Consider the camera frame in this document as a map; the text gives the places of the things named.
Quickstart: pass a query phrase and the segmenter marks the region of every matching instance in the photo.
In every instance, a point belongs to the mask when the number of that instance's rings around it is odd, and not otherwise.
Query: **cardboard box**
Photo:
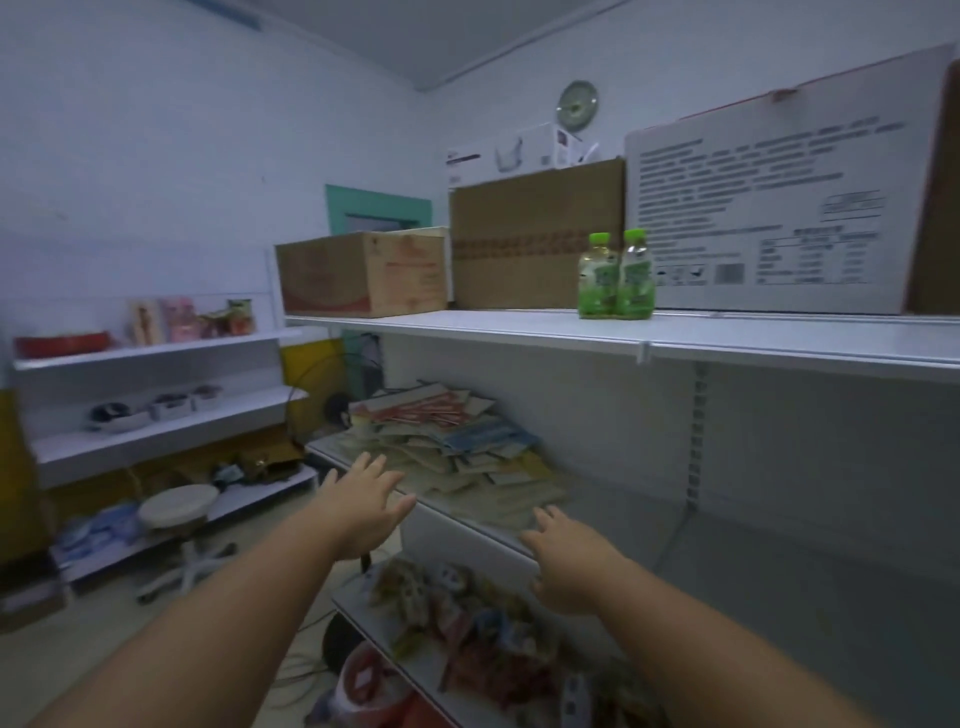
[[[276,246],[283,307],[376,318],[446,308],[444,240],[355,232]]]
[[[464,187],[519,175],[565,169],[580,159],[583,142],[556,124],[463,144],[446,152],[446,181]]]
[[[446,299],[453,301],[453,268],[450,253],[450,228],[438,225],[433,228],[412,228],[408,231],[391,231],[388,235],[429,235],[439,237],[444,242],[444,272],[446,275]]]
[[[648,230],[658,307],[896,314],[912,276],[913,310],[960,312],[953,55],[629,134],[628,225]]]
[[[575,308],[591,232],[623,232],[622,159],[453,190],[453,291],[461,308]]]

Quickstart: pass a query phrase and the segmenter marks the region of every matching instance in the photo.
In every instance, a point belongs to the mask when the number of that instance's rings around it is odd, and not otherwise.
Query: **shelf bracket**
[[[654,360],[653,346],[649,341],[636,342],[636,363],[641,367],[650,364]]]

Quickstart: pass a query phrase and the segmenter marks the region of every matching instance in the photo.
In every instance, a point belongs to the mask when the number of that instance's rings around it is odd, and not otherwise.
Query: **white box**
[[[648,231],[657,306],[901,313],[953,55],[630,133],[627,227]]]
[[[177,401],[151,402],[147,405],[147,409],[150,410],[150,416],[159,423],[179,420],[193,413],[189,397]]]
[[[572,167],[584,151],[578,137],[556,124],[504,133],[447,150],[447,186],[466,187]]]

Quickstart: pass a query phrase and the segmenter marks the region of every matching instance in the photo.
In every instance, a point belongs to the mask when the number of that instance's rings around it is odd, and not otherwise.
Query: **black item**
[[[324,632],[324,664],[333,674],[339,675],[350,652],[362,641],[364,641],[363,635],[338,612],[330,620]]]
[[[95,423],[108,423],[122,417],[129,417],[131,414],[133,414],[132,410],[122,401],[112,401],[107,404],[98,404],[91,409],[90,419]]]
[[[184,401],[185,399],[186,399],[186,395],[185,395],[185,394],[179,394],[179,393],[177,393],[177,394],[168,394],[168,395],[160,395],[159,397],[157,397],[157,398],[154,400],[154,404],[173,404],[173,403],[182,402],[182,401]]]

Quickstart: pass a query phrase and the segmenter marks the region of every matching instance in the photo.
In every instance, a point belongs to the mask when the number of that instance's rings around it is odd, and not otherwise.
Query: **bottle label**
[[[648,318],[654,308],[655,293],[653,265],[649,259],[621,266],[616,291],[617,316]]]
[[[632,296],[642,296],[647,293],[652,282],[650,268],[649,260],[623,266],[623,283],[630,289]]]
[[[578,308],[581,315],[605,316],[616,304],[615,260],[581,263]]]

